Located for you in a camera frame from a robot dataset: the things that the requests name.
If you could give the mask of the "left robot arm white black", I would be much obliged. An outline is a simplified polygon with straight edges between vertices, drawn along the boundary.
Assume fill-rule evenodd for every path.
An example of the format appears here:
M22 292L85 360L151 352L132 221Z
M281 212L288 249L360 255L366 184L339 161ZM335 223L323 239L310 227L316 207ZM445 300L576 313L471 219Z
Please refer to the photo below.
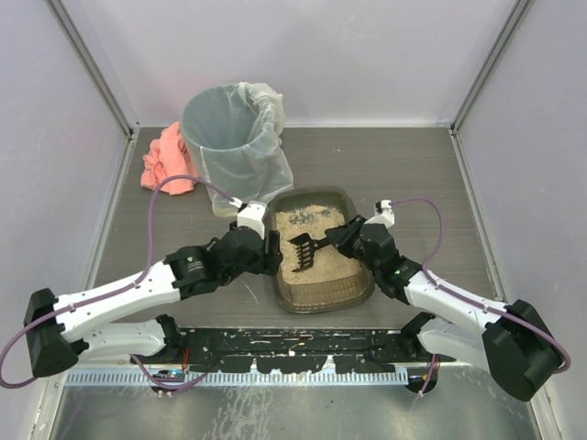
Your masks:
M273 276L281 262L279 232L232 223L222 237L181 247L122 280L63 295L35 291L24 319L32 375L54 376L92 356L174 355L181 337L171 318L146 328L125 328L119 319L215 292L245 273Z

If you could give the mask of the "black slotted litter scoop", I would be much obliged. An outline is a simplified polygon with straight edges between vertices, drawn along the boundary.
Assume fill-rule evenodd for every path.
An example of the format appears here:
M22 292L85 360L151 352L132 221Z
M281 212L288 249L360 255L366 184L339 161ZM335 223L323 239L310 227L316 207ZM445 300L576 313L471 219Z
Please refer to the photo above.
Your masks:
M290 239L289 242L294 247L298 261L297 268L293 270L294 273L300 273L313 268L318 250L323 248L337 249L327 236L314 239L308 233L296 236Z

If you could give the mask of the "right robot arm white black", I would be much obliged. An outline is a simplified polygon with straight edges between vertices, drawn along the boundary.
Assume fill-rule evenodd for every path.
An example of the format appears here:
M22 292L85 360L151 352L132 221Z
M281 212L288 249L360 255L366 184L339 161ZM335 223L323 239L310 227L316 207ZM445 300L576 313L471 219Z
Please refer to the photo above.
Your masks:
M382 293L421 309L402 330L407 350L469 363L521 402L570 367L568 352L531 304L497 302L442 280L401 255L385 225L358 216L326 237L368 269Z

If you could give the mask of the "dark translucent litter box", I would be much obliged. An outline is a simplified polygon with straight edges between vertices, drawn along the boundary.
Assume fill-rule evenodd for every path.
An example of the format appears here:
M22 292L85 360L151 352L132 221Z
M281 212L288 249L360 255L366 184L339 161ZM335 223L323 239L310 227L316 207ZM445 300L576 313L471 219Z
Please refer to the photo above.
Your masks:
M278 231L276 229L278 212L288 212L312 204L336 207L345 216L346 223L357 216L354 203L343 189L336 186L313 186L291 190L276 196L269 204L266 225ZM281 268L274 277L274 290L278 303L286 311L296 314L325 313L354 306L369 299L374 288L372 275L361 264L360 272L356 275L328 282L288 284L282 278Z

